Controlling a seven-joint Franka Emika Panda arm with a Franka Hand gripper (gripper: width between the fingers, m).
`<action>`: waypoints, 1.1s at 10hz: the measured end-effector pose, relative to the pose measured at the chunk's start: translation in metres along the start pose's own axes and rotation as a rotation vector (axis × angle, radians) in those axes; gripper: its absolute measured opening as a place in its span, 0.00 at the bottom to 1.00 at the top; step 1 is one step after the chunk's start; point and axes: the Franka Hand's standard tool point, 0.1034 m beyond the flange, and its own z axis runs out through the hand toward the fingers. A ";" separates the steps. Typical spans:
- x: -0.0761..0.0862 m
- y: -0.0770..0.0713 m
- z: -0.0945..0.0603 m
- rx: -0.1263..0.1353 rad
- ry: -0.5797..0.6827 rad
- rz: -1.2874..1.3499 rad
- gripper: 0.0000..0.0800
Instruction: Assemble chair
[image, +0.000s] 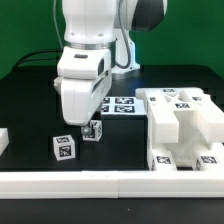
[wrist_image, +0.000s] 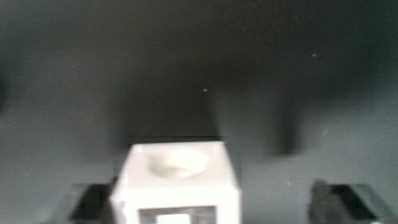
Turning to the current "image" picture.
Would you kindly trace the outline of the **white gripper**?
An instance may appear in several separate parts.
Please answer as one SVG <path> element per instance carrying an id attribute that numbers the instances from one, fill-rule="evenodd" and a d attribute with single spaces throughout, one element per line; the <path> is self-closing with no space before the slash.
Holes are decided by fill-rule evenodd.
<path id="1" fill-rule="evenodd" d="M 54 87 L 61 96 L 65 122 L 84 126 L 81 133 L 91 135 L 92 125 L 88 122 L 112 84 L 110 50 L 65 47 L 57 65 L 57 74 Z"/>

